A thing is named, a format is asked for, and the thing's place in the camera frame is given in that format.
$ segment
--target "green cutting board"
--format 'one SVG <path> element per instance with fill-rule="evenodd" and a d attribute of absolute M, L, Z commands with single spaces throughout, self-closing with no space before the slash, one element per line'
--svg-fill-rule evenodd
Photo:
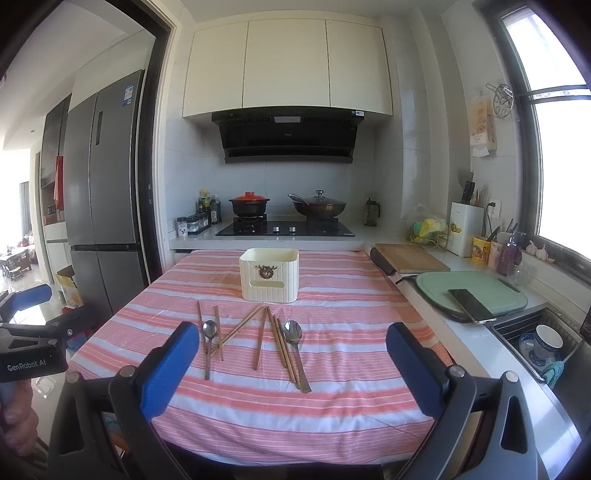
<path fill-rule="evenodd" d="M 465 288 L 497 316 L 524 309 L 527 306 L 525 294 L 508 287 L 499 278 L 480 271 L 427 272 L 418 275 L 416 283 L 432 303 L 463 319 L 467 318 L 466 313 L 448 290 Z"/>

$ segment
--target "refrigerator handle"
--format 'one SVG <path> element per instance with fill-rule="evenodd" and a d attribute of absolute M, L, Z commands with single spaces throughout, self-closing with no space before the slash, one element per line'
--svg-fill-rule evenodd
<path fill-rule="evenodd" d="M 103 112 L 100 111 L 99 112 L 99 119 L 96 123 L 96 142 L 95 145 L 98 145 L 100 143 L 100 128 L 103 125 Z"/>

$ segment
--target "blue gripper pad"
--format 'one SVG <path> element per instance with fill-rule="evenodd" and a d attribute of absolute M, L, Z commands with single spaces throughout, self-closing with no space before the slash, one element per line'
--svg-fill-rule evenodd
<path fill-rule="evenodd" d="M 199 331 L 182 322 L 162 347 L 155 348 L 138 367 L 140 409 L 146 420 L 162 415 L 199 350 Z"/>
<path fill-rule="evenodd" d="M 34 307 L 40 303 L 44 303 L 51 299 L 51 287 L 44 283 L 27 290 L 19 291 L 14 293 L 5 303 L 2 305 L 2 311 L 0 317 L 2 321 L 9 322 L 14 314 L 19 310 L 26 310 L 27 308 Z"/>
<path fill-rule="evenodd" d="M 439 418 L 446 386 L 443 362 L 424 348 L 403 323 L 388 327 L 386 349 L 423 414 Z"/>

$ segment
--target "wooden chair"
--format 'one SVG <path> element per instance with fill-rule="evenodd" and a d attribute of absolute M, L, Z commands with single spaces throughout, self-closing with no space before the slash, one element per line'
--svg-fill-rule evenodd
<path fill-rule="evenodd" d="M 16 280 L 17 278 L 22 277 L 22 269 L 21 266 L 18 264 L 20 259 L 17 261 L 10 259 L 5 265 L 8 269 L 8 278 L 10 280 Z"/>
<path fill-rule="evenodd" d="M 31 260 L 29 259 L 29 252 L 25 251 L 18 259 L 18 266 L 21 267 L 21 271 L 24 271 L 25 268 L 28 268 L 29 271 L 32 271 L 33 268 L 31 266 Z"/>

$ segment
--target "kitchen counter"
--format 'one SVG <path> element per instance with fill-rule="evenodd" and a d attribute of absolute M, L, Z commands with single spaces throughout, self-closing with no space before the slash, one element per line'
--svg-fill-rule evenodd
<path fill-rule="evenodd" d="M 198 235 L 187 238 L 175 237 L 168 241 L 171 250 L 246 250 L 248 248 L 273 247 L 281 244 L 282 248 L 297 250 L 360 251 L 367 245 L 376 243 L 405 243 L 405 232 L 393 232 L 380 227 L 348 224 L 355 236 L 216 236 L 220 230 L 230 225 L 232 221 L 212 225 Z"/>
<path fill-rule="evenodd" d="M 281 246 L 300 250 L 339 251 L 365 250 L 367 253 L 375 243 L 406 243 L 405 232 L 392 232 L 382 228 L 347 225 L 355 237 L 285 237 L 285 236 L 215 236 L 229 222 L 214 225 L 195 238 L 172 239 L 171 249 L 234 250 L 253 247 Z M 427 251 L 445 263 L 451 270 L 482 270 L 469 258 L 460 258 L 439 248 Z M 400 280 L 399 274 L 390 277 L 392 282 Z M 505 371 L 512 370 L 519 375 L 525 392 L 531 420 L 534 425 L 536 448 L 546 467 L 550 480 L 562 470 L 580 443 L 580 436 L 556 396 L 540 385 L 504 347 L 495 335 L 484 325 L 458 323 L 436 310 L 417 292 L 411 282 L 403 281 L 398 288 L 409 303 L 428 323 L 441 340 L 453 359 L 472 375 L 499 378 Z M 528 308 L 546 303 L 548 300 L 528 287 L 521 287 L 528 298 Z"/>

